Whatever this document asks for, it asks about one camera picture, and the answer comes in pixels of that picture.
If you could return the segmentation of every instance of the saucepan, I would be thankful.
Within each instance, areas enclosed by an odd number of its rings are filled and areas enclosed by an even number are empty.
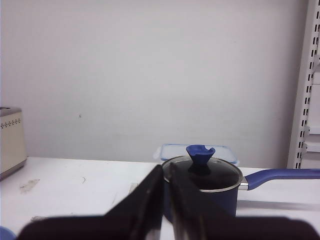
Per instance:
[[[232,216],[236,215],[238,190],[253,190],[276,179],[320,179],[320,169],[266,169],[243,176],[235,165],[212,157],[215,149],[204,145],[186,147],[189,156],[177,156],[162,164],[164,175],[164,215],[171,222],[169,195],[169,165],[174,163],[218,206]]]

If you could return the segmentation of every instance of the metal rim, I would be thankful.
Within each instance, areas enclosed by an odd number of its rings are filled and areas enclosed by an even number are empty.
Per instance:
[[[173,161],[174,159],[178,159],[178,158],[187,158],[187,159],[181,159],[181,160]],[[220,189],[212,189],[212,190],[199,189],[199,191],[202,192],[202,193],[219,193],[219,192],[225,192],[225,191],[228,191],[228,190],[232,190],[232,189],[237,188],[237,187],[240,185],[240,183],[242,182],[242,179],[243,179],[243,174],[242,174],[241,170],[240,170],[237,166],[235,166],[235,165],[231,164],[230,162],[228,162],[228,161],[226,161],[226,160],[223,160],[223,159],[221,159],[221,158],[211,157],[210,160],[211,160],[211,159],[222,161],[222,162],[224,162],[225,164],[231,166],[231,167],[232,167],[233,169],[235,169],[236,172],[238,173],[238,175],[239,175],[239,180],[238,180],[237,183],[235,183],[234,185],[229,186],[229,187],[220,188]],[[178,163],[178,162],[190,161],[190,160],[191,160],[191,158],[190,158],[189,156],[175,156],[175,157],[170,158],[170,159],[168,159],[167,161],[165,161],[165,162],[162,164],[162,169],[164,169],[164,167],[165,167],[169,162]],[[163,178],[164,178],[164,180],[165,180],[167,183],[169,183],[169,180],[165,177],[164,174],[163,174]]]

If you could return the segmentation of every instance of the white tabletop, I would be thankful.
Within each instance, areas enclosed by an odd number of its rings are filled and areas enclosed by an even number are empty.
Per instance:
[[[29,157],[1,184],[1,225],[19,234],[35,216],[102,215],[140,183],[155,162]],[[240,168],[244,175],[258,168]],[[320,234],[320,180],[273,180],[238,192],[237,216],[286,216]],[[163,218],[161,239],[174,239]]]

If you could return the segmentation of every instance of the toaster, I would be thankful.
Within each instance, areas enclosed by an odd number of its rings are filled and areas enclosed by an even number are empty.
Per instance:
[[[27,153],[21,109],[0,107],[0,118],[0,180],[2,180],[24,166]]]

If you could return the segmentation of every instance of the pot handle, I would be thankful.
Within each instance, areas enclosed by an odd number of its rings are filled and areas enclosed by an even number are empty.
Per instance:
[[[276,179],[320,179],[320,169],[266,169],[245,177],[247,190]]]
[[[213,147],[206,149],[205,145],[198,144],[187,146],[186,151],[195,165],[207,165],[209,159],[216,152]]]

